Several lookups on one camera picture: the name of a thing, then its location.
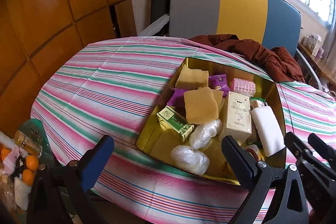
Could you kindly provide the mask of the striped tablecloth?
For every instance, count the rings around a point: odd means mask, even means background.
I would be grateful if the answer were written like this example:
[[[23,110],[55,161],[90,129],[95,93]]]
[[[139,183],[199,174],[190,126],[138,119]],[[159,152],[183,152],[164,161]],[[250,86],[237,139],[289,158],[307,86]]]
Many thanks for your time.
[[[152,223],[227,223],[246,191],[203,180],[141,153],[135,141],[186,57],[267,78],[234,53],[179,38],[131,37],[92,43],[42,87],[31,116],[42,121],[61,164],[80,159],[103,135],[114,151],[93,190]]]

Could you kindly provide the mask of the grey yellow blue chair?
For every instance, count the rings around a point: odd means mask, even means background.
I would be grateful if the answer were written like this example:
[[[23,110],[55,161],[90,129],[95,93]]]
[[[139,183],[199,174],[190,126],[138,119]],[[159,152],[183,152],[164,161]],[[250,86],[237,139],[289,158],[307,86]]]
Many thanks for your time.
[[[301,15],[284,0],[170,0],[169,12],[140,32],[140,36],[154,36],[164,26],[169,27],[169,36],[176,38],[233,34],[269,49],[283,46],[292,56],[298,56],[318,89],[322,89],[315,71],[297,48]]]

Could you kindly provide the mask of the wooden desk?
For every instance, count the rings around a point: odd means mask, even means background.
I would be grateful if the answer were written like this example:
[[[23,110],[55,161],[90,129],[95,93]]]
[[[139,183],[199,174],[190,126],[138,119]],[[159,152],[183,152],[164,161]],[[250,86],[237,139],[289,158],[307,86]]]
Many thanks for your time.
[[[297,49],[303,54],[303,56],[307,59],[307,62],[313,68],[321,84],[323,86],[332,86],[335,87],[335,72],[333,72],[323,61],[318,57],[314,57],[311,52],[308,50],[306,46],[302,43],[298,44]]]

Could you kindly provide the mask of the wooden wardrobe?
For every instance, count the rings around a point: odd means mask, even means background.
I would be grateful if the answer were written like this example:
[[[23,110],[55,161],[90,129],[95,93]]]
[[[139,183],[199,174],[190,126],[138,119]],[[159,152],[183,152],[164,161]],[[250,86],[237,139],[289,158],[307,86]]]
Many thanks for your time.
[[[43,84],[78,51],[135,34],[131,0],[1,0],[1,130],[14,135]]]

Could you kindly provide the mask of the white carton on desk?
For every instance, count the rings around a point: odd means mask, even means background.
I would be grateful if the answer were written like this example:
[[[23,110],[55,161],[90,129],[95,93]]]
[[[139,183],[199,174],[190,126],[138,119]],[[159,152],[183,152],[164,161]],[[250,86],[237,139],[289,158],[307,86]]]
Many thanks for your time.
[[[322,39],[319,35],[311,34],[311,36],[309,36],[307,47],[309,48],[309,50],[311,51],[311,54],[314,57],[316,57],[318,50],[321,47],[321,44],[322,44]]]

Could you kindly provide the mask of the dark red cloth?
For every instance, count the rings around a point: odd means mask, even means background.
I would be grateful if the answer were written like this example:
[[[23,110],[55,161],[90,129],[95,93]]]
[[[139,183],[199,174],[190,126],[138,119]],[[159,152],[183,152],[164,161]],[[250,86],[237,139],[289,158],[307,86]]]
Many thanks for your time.
[[[305,82],[301,68],[285,47],[269,50],[254,40],[240,40],[232,34],[198,35],[191,40],[242,55],[247,61],[266,71],[275,82]]]

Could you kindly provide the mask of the small yellow sponge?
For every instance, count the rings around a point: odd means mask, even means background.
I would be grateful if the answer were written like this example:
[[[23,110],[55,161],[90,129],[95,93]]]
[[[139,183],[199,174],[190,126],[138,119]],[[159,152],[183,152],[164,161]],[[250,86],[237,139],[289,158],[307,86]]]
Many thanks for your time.
[[[190,69],[183,65],[179,77],[175,83],[175,88],[185,90],[195,90],[209,86],[209,71],[201,69]]]

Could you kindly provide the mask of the purple snack pouch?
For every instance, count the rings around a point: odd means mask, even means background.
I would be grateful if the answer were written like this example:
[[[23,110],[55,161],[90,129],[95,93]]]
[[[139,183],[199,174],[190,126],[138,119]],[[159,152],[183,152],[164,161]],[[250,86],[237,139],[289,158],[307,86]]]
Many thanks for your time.
[[[172,97],[167,102],[170,107],[185,107],[184,93],[186,89],[175,88]]]

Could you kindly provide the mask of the green tea box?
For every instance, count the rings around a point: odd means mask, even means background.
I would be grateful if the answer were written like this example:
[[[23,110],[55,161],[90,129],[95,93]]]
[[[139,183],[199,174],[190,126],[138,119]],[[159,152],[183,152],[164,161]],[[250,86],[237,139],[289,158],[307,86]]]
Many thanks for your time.
[[[156,114],[159,123],[167,130],[173,132],[184,143],[194,131],[194,125],[177,113],[170,106],[165,106]]]

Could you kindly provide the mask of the cream cardboard box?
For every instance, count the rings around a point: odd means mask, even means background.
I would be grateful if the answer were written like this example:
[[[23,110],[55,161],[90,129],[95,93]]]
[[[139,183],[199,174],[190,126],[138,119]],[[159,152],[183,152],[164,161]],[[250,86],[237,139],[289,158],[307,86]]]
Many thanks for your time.
[[[219,141],[231,135],[238,144],[243,144],[252,134],[249,97],[228,92],[219,114],[223,127],[218,134]]]

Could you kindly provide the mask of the purple packet with label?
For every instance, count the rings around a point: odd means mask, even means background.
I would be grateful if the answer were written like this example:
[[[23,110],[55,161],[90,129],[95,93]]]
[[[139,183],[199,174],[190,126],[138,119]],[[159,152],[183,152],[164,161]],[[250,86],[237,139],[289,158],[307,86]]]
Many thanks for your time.
[[[209,87],[214,90],[222,91],[223,95],[226,96],[230,91],[227,75],[222,74],[209,76]]]

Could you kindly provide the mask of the large yellow sponge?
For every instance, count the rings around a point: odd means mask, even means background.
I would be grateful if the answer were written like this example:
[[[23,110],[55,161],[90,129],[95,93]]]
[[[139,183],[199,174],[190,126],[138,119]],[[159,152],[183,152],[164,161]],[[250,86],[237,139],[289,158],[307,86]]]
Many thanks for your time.
[[[186,119],[190,124],[207,124],[219,118],[223,92],[209,87],[184,93]]]

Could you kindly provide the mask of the yellow knit sock bundle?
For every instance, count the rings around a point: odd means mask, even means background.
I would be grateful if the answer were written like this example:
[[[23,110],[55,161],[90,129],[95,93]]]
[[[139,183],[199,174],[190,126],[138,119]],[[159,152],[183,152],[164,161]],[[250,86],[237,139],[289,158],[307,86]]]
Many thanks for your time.
[[[257,145],[248,145],[244,149],[249,152],[256,161],[265,160]]]

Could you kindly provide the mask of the white plastic bag ball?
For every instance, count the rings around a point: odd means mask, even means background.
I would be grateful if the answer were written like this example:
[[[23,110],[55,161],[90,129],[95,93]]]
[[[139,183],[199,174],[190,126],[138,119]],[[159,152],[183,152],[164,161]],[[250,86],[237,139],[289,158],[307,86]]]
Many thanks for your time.
[[[210,159],[201,151],[188,145],[178,145],[170,153],[174,165],[186,172],[202,176],[210,165]]]

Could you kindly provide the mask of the gold metal tray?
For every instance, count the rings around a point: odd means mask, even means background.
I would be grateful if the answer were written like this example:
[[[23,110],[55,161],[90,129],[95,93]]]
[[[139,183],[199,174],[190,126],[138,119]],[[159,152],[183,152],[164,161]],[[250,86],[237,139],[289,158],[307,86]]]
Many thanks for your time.
[[[282,168],[285,122],[276,84],[252,73],[188,57],[147,119],[136,147],[175,168],[236,184],[222,153],[231,135],[252,157]]]

